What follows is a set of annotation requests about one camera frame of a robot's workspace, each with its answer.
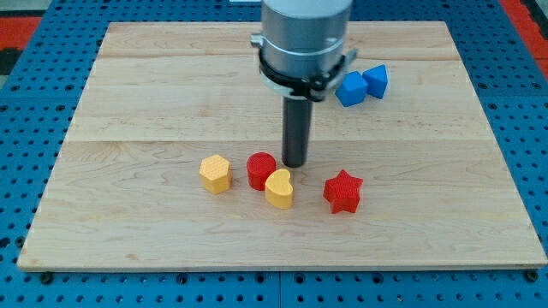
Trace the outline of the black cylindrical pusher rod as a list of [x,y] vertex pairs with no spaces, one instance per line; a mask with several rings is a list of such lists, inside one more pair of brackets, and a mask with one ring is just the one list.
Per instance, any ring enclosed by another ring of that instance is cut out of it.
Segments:
[[283,99],[282,161],[299,168],[307,160],[313,103],[308,100]]

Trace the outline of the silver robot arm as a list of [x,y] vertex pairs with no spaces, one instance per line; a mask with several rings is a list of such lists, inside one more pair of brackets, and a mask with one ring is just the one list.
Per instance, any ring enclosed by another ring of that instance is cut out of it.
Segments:
[[265,85],[283,99],[282,161],[307,160],[313,105],[343,82],[357,50],[344,50],[352,0],[263,0],[258,50]]

